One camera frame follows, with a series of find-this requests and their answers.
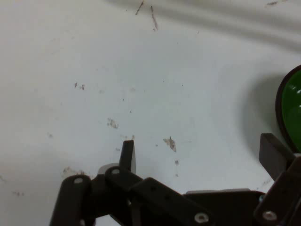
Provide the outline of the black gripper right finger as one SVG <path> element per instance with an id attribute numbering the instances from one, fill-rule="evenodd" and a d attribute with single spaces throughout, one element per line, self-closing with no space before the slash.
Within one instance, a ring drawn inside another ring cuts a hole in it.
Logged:
<path id="1" fill-rule="evenodd" d="M 260 226 L 301 224 L 301 157 L 294 155 L 273 134 L 260 137 L 259 161 L 274 183 L 256 207 Z"/>

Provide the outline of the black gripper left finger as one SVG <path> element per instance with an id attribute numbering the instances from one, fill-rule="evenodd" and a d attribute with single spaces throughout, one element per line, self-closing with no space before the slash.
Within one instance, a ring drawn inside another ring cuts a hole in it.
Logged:
<path id="1" fill-rule="evenodd" d="M 50 220 L 52 226 L 93 226 L 109 215 L 123 226 L 213 226 L 214 215 L 153 178 L 135 173 L 135 145 L 124 141 L 119 163 L 94 179 L 66 178 Z"/>

